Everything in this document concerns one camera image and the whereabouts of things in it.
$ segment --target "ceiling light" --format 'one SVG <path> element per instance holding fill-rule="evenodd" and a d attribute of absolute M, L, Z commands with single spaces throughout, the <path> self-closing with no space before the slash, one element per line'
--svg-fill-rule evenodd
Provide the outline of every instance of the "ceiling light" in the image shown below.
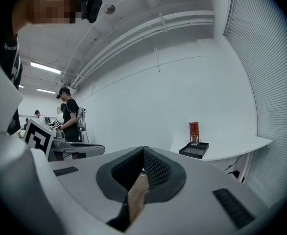
<path fill-rule="evenodd" d="M 45 65 L 36 64 L 34 62 L 30 62 L 30 65 L 32 67 L 36 67 L 36 68 L 40 68 L 40 69 L 43 69 L 43 70 L 46 70 L 46 71 L 50 71 L 50 72 L 54 72 L 54 73 L 57 73 L 57 74 L 61 74 L 60 70 L 57 70 L 57 69 L 54 69 L 54 68 L 51 68 L 51 67 L 48 67 L 48 66 L 45 66 Z"/>
<path fill-rule="evenodd" d="M 40 92 L 47 92 L 47 93 L 51 93 L 51 94 L 55 94 L 55 92 L 51 92 L 51 91 L 46 91 L 46 90 L 41 90 L 41 89 L 37 89 Z"/>

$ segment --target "black camera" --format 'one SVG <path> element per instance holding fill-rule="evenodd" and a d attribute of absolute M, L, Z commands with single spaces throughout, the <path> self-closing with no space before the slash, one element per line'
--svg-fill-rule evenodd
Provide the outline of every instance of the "black camera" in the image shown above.
<path fill-rule="evenodd" d="M 102 0 L 79 0 L 81 10 L 81 19 L 88 19 L 91 24 L 98 17 L 98 13 L 102 6 Z"/>

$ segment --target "white desk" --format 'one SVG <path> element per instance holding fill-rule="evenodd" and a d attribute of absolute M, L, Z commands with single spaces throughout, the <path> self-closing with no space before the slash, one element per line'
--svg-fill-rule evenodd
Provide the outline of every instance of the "white desk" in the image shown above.
<path fill-rule="evenodd" d="M 190 141 L 186 140 L 186 138 L 176 137 L 172 143 L 170 151 L 178 153 L 179 150 L 184 148 L 189 142 Z M 251 156 L 251 152 L 270 145 L 273 141 L 257 136 L 251 136 L 237 137 L 231 140 L 204 140 L 203 142 L 209 143 L 209 148 L 202 158 L 203 161 L 229 159 L 248 153 L 244 169 L 239 175 L 239 181 L 241 182 L 243 178 L 247 177 L 252 165 L 253 158 Z"/>

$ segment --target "white ceiling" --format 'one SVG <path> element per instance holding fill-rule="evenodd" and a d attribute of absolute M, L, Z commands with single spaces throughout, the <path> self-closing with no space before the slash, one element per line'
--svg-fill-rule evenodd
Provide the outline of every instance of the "white ceiling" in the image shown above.
<path fill-rule="evenodd" d="M 114 14 L 103 12 L 107 4 L 116 7 Z M 71 82 L 84 64 L 130 29 L 159 17 L 160 13 L 212 9 L 212 0 L 103 0 L 94 24 L 77 19 L 75 24 L 28 25 L 19 32 L 24 69 L 21 84 L 24 90 L 57 92 L 61 80 Z M 62 74 L 31 67 L 30 61 L 57 68 Z"/>

